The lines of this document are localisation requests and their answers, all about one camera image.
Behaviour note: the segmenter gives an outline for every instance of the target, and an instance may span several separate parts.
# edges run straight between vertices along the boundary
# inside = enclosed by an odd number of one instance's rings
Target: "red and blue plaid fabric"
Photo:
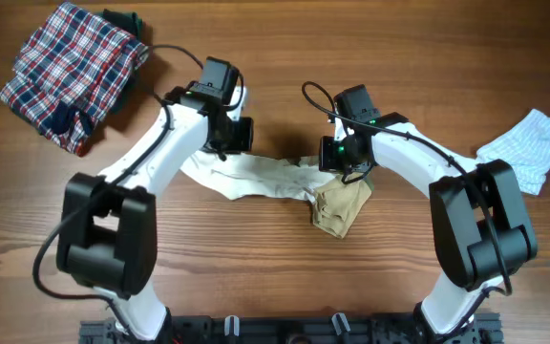
[[[0,93],[48,140],[79,154],[116,102],[145,46],[71,3],[60,5],[16,57]]]

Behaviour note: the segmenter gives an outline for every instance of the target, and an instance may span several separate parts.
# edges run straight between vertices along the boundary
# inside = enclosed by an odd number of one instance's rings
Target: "wooden table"
[[[315,155],[326,118],[303,99],[306,80],[332,94],[365,83],[383,113],[472,156],[530,109],[550,115],[550,1],[178,1],[83,4],[136,11],[152,41],[232,61],[245,76],[253,153]],[[0,90],[23,40],[54,1],[0,1]],[[145,68],[163,94],[199,77],[186,56],[159,52]],[[157,104],[135,92],[111,115],[85,158],[40,138],[0,102],[0,343],[74,343],[78,322],[107,316],[99,302],[63,302],[36,290],[31,265],[57,223],[67,180],[98,172],[153,123]],[[407,312],[438,275],[427,200],[385,169],[345,240],[310,223],[309,205],[248,197],[229,202],[179,173],[159,203],[156,288],[173,314],[225,316]],[[507,343],[550,342],[550,173],[525,201],[539,258],[513,277],[502,313]],[[54,265],[53,289],[79,291]]]

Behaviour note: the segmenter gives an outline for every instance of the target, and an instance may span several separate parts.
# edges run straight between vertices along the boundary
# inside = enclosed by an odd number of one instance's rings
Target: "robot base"
[[[224,319],[209,316],[167,316],[170,324],[152,343],[177,344],[416,344],[412,313],[380,313],[349,319],[349,335],[337,335],[329,318],[240,319],[239,336],[224,335]],[[126,344],[116,321],[82,322],[80,344]],[[503,343],[497,313],[475,314],[475,321],[445,344]]]

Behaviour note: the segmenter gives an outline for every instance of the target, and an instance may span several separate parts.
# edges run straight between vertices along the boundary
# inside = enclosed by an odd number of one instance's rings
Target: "white fabric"
[[[246,154],[226,157],[226,161],[220,161],[215,154],[197,152],[184,162],[181,171],[229,200],[262,195],[313,203],[314,190],[334,178],[333,174],[320,172],[310,158],[301,158],[296,165]]]
[[[550,117],[534,109],[506,134],[476,152],[478,162],[502,159],[513,167],[521,191],[538,195],[550,169]]]

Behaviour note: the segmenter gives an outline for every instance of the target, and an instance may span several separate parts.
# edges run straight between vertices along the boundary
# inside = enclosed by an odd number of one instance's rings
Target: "tan fabric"
[[[316,188],[313,224],[339,239],[344,238],[371,192],[365,181],[345,185],[341,177]]]

